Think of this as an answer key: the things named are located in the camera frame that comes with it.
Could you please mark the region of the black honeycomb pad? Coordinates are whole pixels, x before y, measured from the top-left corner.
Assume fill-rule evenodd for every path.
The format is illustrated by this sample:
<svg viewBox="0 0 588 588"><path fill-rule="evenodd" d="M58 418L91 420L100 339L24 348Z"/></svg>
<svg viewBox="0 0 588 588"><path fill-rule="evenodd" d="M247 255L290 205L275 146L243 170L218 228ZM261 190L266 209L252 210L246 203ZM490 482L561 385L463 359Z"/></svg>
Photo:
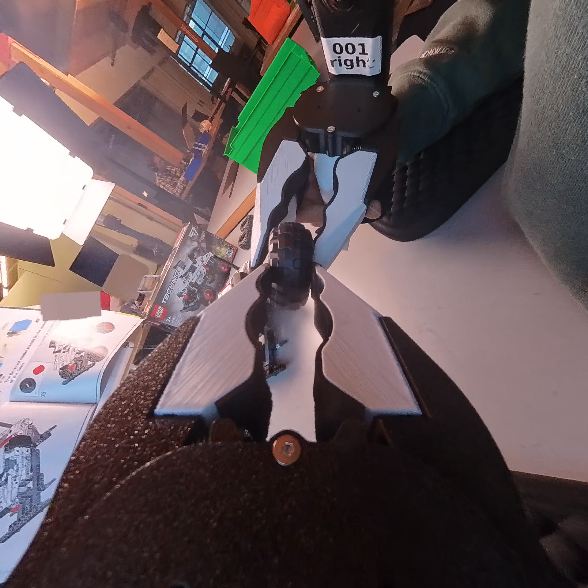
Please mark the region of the black honeycomb pad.
<svg viewBox="0 0 588 588"><path fill-rule="evenodd" d="M389 173L382 216L369 222L398 242L428 236L447 222L506 162L518 127L524 75L481 99L448 133Z"/></svg>

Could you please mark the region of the bright studio light panel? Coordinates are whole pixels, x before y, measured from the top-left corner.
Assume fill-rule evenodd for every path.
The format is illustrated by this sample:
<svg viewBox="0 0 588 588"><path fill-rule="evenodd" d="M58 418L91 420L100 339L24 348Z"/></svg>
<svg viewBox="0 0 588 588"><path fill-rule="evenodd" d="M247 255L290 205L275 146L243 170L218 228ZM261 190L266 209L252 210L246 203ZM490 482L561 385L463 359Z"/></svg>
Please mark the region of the bright studio light panel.
<svg viewBox="0 0 588 588"><path fill-rule="evenodd" d="M1 98L1 223L83 245L115 184Z"/></svg>

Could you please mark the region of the building instruction booklet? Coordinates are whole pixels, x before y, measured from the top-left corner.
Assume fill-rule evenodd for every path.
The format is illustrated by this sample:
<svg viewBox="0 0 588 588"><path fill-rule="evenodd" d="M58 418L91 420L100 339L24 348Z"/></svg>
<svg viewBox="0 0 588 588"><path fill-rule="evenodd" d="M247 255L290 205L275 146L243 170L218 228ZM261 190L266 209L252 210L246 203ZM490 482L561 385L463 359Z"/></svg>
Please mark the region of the building instruction booklet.
<svg viewBox="0 0 588 588"><path fill-rule="evenodd" d="M47 514L85 429L121 382L143 320L43 320L1 308L1 583Z"/></svg>

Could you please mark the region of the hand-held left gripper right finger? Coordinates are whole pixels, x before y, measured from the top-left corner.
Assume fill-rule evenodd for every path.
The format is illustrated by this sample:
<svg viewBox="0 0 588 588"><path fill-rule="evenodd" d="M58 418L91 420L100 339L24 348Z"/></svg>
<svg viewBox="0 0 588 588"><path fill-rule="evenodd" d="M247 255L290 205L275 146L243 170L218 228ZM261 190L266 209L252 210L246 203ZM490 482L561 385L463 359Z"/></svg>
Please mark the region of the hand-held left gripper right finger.
<svg viewBox="0 0 588 588"><path fill-rule="evenodd" d="M322 375L358 401L370 416L421 415L382 325L382 315L333 277L315 268L318 301L326 311L327 335L320 352Z"/></svg>

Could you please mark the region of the red plastic bin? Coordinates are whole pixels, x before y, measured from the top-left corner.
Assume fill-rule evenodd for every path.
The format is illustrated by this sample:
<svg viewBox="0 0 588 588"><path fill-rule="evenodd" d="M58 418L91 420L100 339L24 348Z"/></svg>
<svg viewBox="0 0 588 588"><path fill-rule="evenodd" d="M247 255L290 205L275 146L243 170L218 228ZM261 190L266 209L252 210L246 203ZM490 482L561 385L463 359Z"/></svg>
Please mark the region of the red plastic bin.
<svg viewBox="0 0 588 588"><path fill-rule="evenodd" d="M269 43L275 42L291 12L289 1L251 1L247 20Z"/></svg>

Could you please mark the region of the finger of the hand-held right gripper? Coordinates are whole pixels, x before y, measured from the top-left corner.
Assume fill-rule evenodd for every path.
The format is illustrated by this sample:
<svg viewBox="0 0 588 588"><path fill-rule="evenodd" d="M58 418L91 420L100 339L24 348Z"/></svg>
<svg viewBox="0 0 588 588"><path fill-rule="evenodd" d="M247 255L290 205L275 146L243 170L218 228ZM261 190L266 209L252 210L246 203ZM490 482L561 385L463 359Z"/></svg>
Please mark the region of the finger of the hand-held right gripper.
<svg viewBox="0 0 588 588"><path fill-rule="evenodd" d="M256 187L252 224L252 266L268 254L272 230L296 219L298 199L310 175L307 152L295 141L282 141Z"/></svg>
<svg viewBox="0 0 588 588"><path fill-rule="evenodd" d="M333 194L325 204L323 224L315 237L315 262L325 269L333 264L364 219L377 159L374 151L354 151L333 162Z"/></svg>

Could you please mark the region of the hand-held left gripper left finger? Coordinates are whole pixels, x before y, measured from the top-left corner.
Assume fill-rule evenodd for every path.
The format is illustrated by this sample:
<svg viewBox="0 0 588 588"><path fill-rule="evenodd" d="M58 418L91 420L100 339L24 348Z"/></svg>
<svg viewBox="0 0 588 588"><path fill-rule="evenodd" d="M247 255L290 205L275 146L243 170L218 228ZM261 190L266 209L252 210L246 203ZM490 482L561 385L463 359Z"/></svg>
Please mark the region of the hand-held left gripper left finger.
<svg viewBox="0 0 588 588"><path fill-rule="evenodd" d="M266 323L258 267L197 316L197 325L158 403L156 416L211 419L254 375L264 376L260 337Z"/></svg>

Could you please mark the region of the toy truck set box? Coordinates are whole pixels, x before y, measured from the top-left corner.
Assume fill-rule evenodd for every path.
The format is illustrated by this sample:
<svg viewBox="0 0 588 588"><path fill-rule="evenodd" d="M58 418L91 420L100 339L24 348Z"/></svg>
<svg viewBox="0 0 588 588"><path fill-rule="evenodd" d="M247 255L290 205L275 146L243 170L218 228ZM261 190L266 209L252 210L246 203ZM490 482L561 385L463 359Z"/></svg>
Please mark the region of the toy truck set box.
<svg viewBox="0 0 588 588"><path fill-rule="evenodd" d="M197 316L216 301L236 269L237 251L238 246L200 224L186 224L148 297L144 320L172 332Z"/></svg>

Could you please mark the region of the green plastic bin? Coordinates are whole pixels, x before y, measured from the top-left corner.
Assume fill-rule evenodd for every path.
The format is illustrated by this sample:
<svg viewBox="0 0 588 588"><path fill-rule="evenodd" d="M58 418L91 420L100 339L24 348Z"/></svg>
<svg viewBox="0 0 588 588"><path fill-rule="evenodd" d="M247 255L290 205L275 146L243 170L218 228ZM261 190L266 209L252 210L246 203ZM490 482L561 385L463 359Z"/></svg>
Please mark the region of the green plastic bin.
<svg viewBox="0 0 588 588"><path fill-rule="evenodd" d="M224 154L257 173L269 131L318 78L319 72L306 50L286 39L239 114Z"/></svg>

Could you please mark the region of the paned window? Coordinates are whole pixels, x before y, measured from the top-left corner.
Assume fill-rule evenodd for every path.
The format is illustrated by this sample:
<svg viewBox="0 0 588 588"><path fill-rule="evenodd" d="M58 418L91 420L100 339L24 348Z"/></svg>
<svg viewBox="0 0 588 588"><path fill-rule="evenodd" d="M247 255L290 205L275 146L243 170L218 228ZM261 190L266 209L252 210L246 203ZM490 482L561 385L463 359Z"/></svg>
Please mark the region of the paned window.
<svg viewBox="0 0 588 588"><path fill-rule="evenodd" d="M220 49L226 52L231 50L235 41L233 32L206 1L189 2L184 21L214 53ZM180 66L207 90L222 88L226 77L212 67L212 57L182 31L178 31L175 40L179 44L176 60Z"/></svg>

